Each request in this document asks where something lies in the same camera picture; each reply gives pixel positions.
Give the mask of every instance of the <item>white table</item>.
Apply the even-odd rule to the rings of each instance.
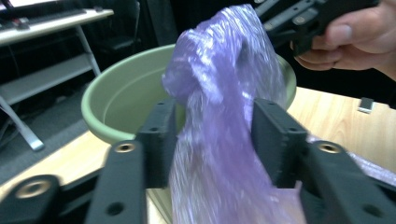
[[[90,70],[92,70],[96,76],[101,74],[87,38],[81,29],[81,25],[104,19],[113,15],[113,11],[103,10],[97,12],[93,9],[85,10],[87,12],[85,14],[31,25],[28,30],[11,29],[0,32],[0,47],[2,47],[38,36],[49,35],[65,29],[74,28],[78,32],[78,38],[85,51],[74,58],[57,63],[28,76],[12,80],[0,86],[0,106],[11,117],[12,121],[16,124],[18,131],[33,150],[41,149],[44,144],[18,117],[15,111],[11,108],[11,105],[63,83],[73,77],[82,75]]]

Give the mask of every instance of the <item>gray carpet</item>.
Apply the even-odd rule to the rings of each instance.
[[[0,184],[88,130],[80,111],[84,90],[85,87],[80,87],[67,97],[59,96],[49,107],[42,108],[29,119],[23,119],[43,141],[45,147],[40,151],[30,149],[15,128],[8,127],[2,143],[5,145],[0,147]]]

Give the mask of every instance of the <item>translucent plastic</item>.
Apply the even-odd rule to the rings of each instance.
[[[274,49],[250,5],[184,32],[165,74],[186,107],[170,174],[174,223],[304,223],[297,189],[275,189],[250,141],[255,97],[285,105]]]

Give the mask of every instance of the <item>green bucket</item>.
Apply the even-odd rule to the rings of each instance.
[[[163,89],[162,74],[173,54],[175,45],[146,50],[109,67],[84,92],[81,110],[89,130],[103,141],[114,144],[134,139],[151,109],[169,97]],[[291,66],[278,57],[285,76],[287,105],[296,92],[296,77]],[[178,126],[184,114],[177,110]],[[172,221],[169,190],[151,189],[148,196],[168,223]]]

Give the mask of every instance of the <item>purple plastic bag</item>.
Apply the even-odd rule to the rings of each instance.
[[[276,189],[253,150],[253,99],[286,102],[274,49],[250,5],[178,39],[163,75],[186,107],[170,174],[174,223],[304,223],[297,189]]]

